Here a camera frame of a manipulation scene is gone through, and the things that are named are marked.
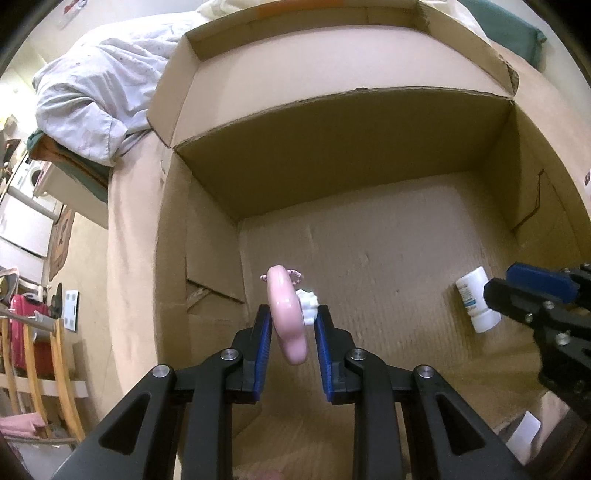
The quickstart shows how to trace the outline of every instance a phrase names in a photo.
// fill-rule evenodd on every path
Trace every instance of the white cabinet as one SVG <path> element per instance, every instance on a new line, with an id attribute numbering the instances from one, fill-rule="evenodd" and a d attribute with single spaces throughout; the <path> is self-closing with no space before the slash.
<path id="1" fill-rule="evenodd" d="M 0 237 L 35 255 L 46 257 L 53 220 L 6 194 L 0 203 Z M 18 264 L 0 263 L 3 267 Z"/>
<path id="2" fill-rule="evenodd" d="M 0 265 L 4 268 L 17 267 L 22 278 L 37 284 L 41 284 L 43 279 L 43 259 L 25 252 L 4 238 L 0 238 Z"/>

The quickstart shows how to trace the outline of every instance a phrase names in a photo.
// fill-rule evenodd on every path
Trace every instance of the white wall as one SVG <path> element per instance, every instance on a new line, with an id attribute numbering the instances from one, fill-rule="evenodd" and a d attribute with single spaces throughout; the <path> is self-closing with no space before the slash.
<path id="1" fill-rule="evenodd" d="M 47 62 L 63 55 L 93 28 L 148 15 L 189 12 L 203 3 L 203 0 L 87 0 L 78 15 L 63 30 L 59 30 L 57 24 L 70 1 L 65 0 L 53 9 L 29 36 L 35 50 Z"/>
<path id="2" fill-rule="evenodd" d="M 7 70 L 0 77 L 0 119 L 13 115 L 17 119 L 17 138 L 26 138 L 37 129 L 35 105 L 37 98 L 31 81 L 45 61 L 25 41 Z"/>
<path id="3" fill-rule="evenodd" d="M 543 45 L 540 72 L 591 125 L 591 88 L 569 51 L 550 26 L 522 0 L 489 0 L 538 27 L 548 40 Z"/>
<path id="4" fill-rule="evenodd" d="M 13 68 L 6 70 L 0 78 L 0 118 L 13 115 L 17 119 L 18 132 L 14 132 L 17 138 L 26 138 L 37 129 L 37 98 L 29 85 Z"/>

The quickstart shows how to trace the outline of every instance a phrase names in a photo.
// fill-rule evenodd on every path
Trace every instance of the pink toy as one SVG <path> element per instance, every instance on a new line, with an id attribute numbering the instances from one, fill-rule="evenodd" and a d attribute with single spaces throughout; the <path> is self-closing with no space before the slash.
<path id="1" fill-rule="evenodd" d="M 291 365 L 300 365 L 308 356 L 304 315 L 294 289 L 294 285 L 301 280 L 301 273 L 276 265 L 271 267 L 266 275 L 262 275 L 261 280 L 267 282 L 267 297 L 273 316 L 273 326 L 279 337 L 283 355 Z"/>

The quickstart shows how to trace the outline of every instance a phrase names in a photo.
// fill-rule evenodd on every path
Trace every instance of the pink cloth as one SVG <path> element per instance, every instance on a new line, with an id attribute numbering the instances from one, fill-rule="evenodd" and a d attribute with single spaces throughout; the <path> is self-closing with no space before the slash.
<path id="1" fill-rule="evenodd" d="M 45 422 L 38 413 L 23 413 L 0 419 L 0 432 L 11 437 L 36 437 L 38 428 Z"/>

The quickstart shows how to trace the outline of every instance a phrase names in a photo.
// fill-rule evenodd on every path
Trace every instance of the green blanket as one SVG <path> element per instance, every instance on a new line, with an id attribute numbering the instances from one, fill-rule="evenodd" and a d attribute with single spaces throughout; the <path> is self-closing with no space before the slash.
<path id="1" fill-rule="evenodd" d="M 539 28 L 488 0 L 459 0 L 491 40 L 538 68 L 546 36 Z"/>

